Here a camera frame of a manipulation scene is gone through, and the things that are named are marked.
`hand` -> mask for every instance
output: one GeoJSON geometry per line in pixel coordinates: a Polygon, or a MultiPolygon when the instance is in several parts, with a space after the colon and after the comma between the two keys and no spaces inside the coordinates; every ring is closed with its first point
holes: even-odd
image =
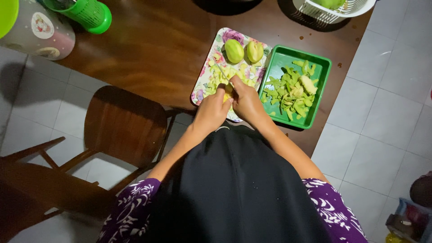
{"type": "Polygon", "coordinates": [[[238,94],[234,96],[234,102],[232,103],[232,108],[238,117],[255,128],[258,128],[262,123],[268,122],[270,116],[264,111],[257,91],[253,87],[244,84],[237,75],[234,75],[229,81],[234,84],[238,94]]]}
{"type": "Polygon", "coordinates": [[[192,131],[204,139],[211,132],[222,125],[226,119],[233,98],[223,102],[225,95],[225,84],[217,87],[216,93],[204,98],[198,108],[194,122],[191,124],[192,131]]]}

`green tray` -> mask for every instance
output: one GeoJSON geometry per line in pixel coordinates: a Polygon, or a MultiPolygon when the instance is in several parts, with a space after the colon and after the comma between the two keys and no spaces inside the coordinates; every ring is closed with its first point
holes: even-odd
{"type": "Polygon", "coordinates": [[[309,111],[306,114],[305,118],[302,117],[297,120],[296,115],[293,115],[294,120],[290,121],[285,111],[283,111],[282,115],[280,114],[280,110],[277,104],[274,105],[270,104],[271,99],[268,99],[267,103],[263,104],[264,110],[267,112],[267,114],[269,114],[269,116],[272,118],[273,121],[281,122],[302,129],[311,128],[312,124],[314,123],[315,115],[317,114],[318,111],[318,106],[320,105],[322,93],[324,92],[324,87],[327,82],[328,75],[330,73],[330,69],[331,69],[330,59],[313,55],[305,51],[289,48],[283,45],[277,45],[273,48],[269,60],[270,61],[268,64],[267,71],[264,75],[263,81],[261,82],[262,85],[259,91],[260,99],[262,98],[264,88],[266,86],[269,88],[271,87],[271,85],[265,85],[265,83],[270,80],[269,77],[272,76],[274,78],[279,79],[284,73],[281,68],[285,67],[285,65],[288,65],[288,67],[293,67],[294,70],[299,71],[300,73],[302,73],[302,68],[292,64],[292,61],[308,60],[310,65],[312,64],[316,65],[315,73],[311,77],[311,79],[312,80],[319,79],[319,81],[315,84],[315,87],[318,87],[318,90],[317,93],[315,94],[315,100],[312,106],[309,108],[309,111]]]}

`peeled mango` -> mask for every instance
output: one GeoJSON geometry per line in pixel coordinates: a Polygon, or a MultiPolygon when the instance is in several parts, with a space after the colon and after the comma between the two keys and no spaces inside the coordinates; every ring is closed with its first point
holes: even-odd
{"type": "Polygon", "coordinates": [[[312,2],[331,10],[337,10],[345,3],[345,0],[312,0],[312,2]]]}
{"type": "Polygon", "coordinates": [[[243,57],[245,57],[245,51],[243,50],[243,47],[238,41],[234,39],[230,39],[225,42],[225,51],[226,56],[232,63],[238,63],[243,60],[243,57]]]}
{"type": "Polygon", "coordinates": [[[263,45],[256,41],[251,41],[248,44],[248,58],[251,62],[258,62],[263,58],[264,48],[263,45]]]}

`knife blade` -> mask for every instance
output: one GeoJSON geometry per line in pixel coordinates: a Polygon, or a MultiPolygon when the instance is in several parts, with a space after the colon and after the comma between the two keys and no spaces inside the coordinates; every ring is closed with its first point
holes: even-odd
{"type": "Polygon", "coordinates": [[[226,76],[225,73],[223,72],[222,68],[219,66],[219,64],[217,64],[217,62],[216,62],[216,58],[215,58],[215,57],[213,57],[213,60],[214,60],[214,62],[215,62],[215,65],[219,68],[220,72],[221,72],[222,75],[224,76],[224,78],[226,78],[226,80],[228,80],[228,83],[231,84],[231,86],[232,86],[232,87],[234,88],[234,90],[235,90],[234,84],[233,84],[232,82],[229,81],[229,78],[227,78],[227,76],[226,76]]]}

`wooden chair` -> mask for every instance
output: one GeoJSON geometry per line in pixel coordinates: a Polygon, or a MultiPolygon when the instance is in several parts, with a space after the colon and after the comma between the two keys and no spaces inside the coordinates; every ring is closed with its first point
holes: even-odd
{"type": "Polygon", "coordinates": [[[88,150],[58,166],[45,152],[65,138],[0,157],[0,243],[19,231],[63,211],[96,218],[108,216],[115,195],[156,165],[174,124],[176,110],[165,111],[156,102],[114,86],[100,88],[87,109],[84,142],[88,150]],[[167,128],[167,118],[172,117],[167,128]],[[19,160],[39,153],[52,167],[19,160]],[[96,153],[105,153],[136,167],[133,173],[110,190],[76,178],[66,172],[96,153]],[[59,210],[45,215],[51,208],[59,210]]]}

